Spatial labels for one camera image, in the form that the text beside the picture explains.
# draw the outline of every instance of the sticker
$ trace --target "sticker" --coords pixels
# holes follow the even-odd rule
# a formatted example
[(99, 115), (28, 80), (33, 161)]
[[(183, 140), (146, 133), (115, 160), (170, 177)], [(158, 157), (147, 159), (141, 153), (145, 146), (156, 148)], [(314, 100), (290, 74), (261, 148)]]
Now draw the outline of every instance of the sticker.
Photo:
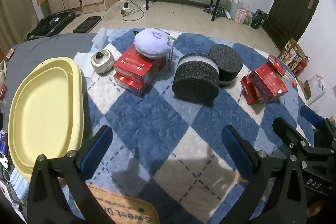
[(154, 206), (140, 198), (131, 198), (120, 193), (87, 184), (104, 211), (117, 224), (159, 224)]

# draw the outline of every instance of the blue cloth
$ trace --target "blue cloth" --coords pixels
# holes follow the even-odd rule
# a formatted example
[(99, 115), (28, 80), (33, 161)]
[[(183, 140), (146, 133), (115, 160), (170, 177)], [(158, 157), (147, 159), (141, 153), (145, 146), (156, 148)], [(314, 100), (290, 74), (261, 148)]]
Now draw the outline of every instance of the blue cloth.
[[(108, 31), (105, 44), (115, 57), (134, 41), (134, 30), (142, 29)], [(244, 66), (236, 81), (220, 89), (210, 105), (178, 100), (171, 86), (179, 58), (191, 52), (207, 54), (216, 43), (241, 55)], [(256, 150), (287, 156), (272, 130), (273, 120), (283, 117), (313, 144), (312, 126), (299, 112), (304, 98), (297, 89), (287, 85), (281, 100), (247, 105), (240, 80), (265, 63), (267, 56), (238, 43), (182, 33), (174, 42), (171, 67), (163, 68), (142, 98), (116, 85), (113, 72), (93, 75), (85, 96), (86, 129), (95, 133), (106, 124), (114, 136), (87, 183), (151, 202), (162, 224), (219, 223), (246, 187), (222, 143), (225, 125), (233, 125)], [(69, 204), (80, 216), (71, 195)]]

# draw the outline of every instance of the red cigarette box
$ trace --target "red cigarette box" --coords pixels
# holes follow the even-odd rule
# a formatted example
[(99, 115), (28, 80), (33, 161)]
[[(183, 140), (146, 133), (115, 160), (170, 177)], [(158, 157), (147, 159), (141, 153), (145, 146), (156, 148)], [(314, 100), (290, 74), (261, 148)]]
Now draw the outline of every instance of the red cigarette box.
[(160, 71), (165, 64), (165, 56), (150, 59), (140, 54), (132, 44), (114, 64), (114, 68), (115, 72), (129, 80), (145, 85), (149, 82), (151, 75), (157, 70)]
[(275, 59), (273, 55), (270, 55), (267, 58), (267, 62), (271, 64), (271, 66), (281, 75), (284, 76), (286, 74), (286, 69), (279, 63), (278, 60)]
[(260, 68), (254, 69), (250, 73), (249, 79), (260, 92), (265, 102), (273, 99), (284, 85), (284, 82), (280, 79), (280, 75), (269, 63), (265, 63)]
[[(265, 100), (261, 96), (260, 92), (255, 88), (249, 79), (248, 75), (245, 75), (241, 81), (241, 86), (243, 87), (244, 96), (248, 105), (265, 103)], [(277, 95), (269, 100), (269, 102), (275, 101), (287, 92), (286, 85), (283, 84), (281, 89), (278, 91)]]
[(252, 82), (249, 79), (248, 75), (245, 75), (240, 80), (241, 86), (243, 87), (244, 96), (248, 105), (256, 103), (258, 96), (253, 86)]
[(138, 97), (142, 97), (144, 92), (146, 91), (146, 88), (149, 86), (149, 84), (152, 82), (154, 77), (159, 73), (159, 71), (163, 68), (162, 63), (159, 63), (159, 65), (156, 67), (156, 70), (152, 75), (149, 77), (148, 82), (146, 84), (140, 84), (138, 82), (135, 82), (131, 79), (126, 78), (120, 73), (116, 73), (113, 75), (115, 82), (121, 86), (122, 88), (130, 91), (131, 93), (135, 94)]

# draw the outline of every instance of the smiley face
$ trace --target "smiley face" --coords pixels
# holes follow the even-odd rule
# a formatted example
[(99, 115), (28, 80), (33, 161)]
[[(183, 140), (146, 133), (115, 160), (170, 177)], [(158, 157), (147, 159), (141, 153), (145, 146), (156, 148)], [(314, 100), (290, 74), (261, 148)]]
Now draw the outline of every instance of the smiley face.
[(153, 36), (157, 39), (161, 39), (162, 38), (162, 34), (158, 33), (158, 32), (152, 32)]

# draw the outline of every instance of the black foam cylinder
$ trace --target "black foam cylinder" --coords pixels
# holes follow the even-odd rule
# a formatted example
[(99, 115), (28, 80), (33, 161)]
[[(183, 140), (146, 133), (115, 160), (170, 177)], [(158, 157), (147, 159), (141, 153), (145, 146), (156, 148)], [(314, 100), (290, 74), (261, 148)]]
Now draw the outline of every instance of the black foam cylinder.
[(185, 101), (213, 100), (218, 96), (218, 66), (206, 54), (187, 54), (178, 62), (172, 89)]
[(229, 85), (243, 68), (243, 60), (233, 48), (216, 44), (209, 50), (209, 56), (219, 70), (219, 85)]

